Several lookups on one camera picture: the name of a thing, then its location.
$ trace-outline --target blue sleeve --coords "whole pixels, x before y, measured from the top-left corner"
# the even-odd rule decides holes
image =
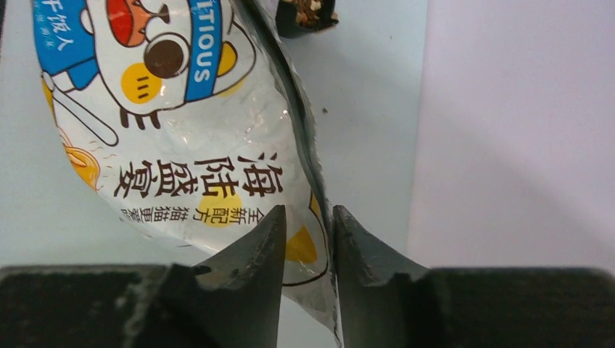
[[[38,61],[51,76],[68,72],[76,88],[98,73],[94,37],[81,25],[85,0],[33,0]]]

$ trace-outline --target blue label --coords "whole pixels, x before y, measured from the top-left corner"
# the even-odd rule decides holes
[[[68,73],[83,89],[99,72],[94,37],[81,25],[85,0],[34,0],[34,43],[43,71]]]
[[[222,6],[220,0],[189,0],[192,43],[186,101],[213,94],[222,49]]]

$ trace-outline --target plastic bag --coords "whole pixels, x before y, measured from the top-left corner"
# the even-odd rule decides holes
[[[148,238],[215,254],[285,204],[284,294],[334,331],[313,116],[260,10],[33,0],[41,82],[75,172]]]

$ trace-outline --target brown circle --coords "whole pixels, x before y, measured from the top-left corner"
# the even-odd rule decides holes
[[[172,78],[179,75],[183,64],[183,51],[179,43],[162,40],[150,46],[143,59],[145,67],[159,78]]]

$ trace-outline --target blue headband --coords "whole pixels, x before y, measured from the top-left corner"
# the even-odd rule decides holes
[[[222,50],[220,0],[188,0],[192,17],[192,43],[186,101],[213,94]]]

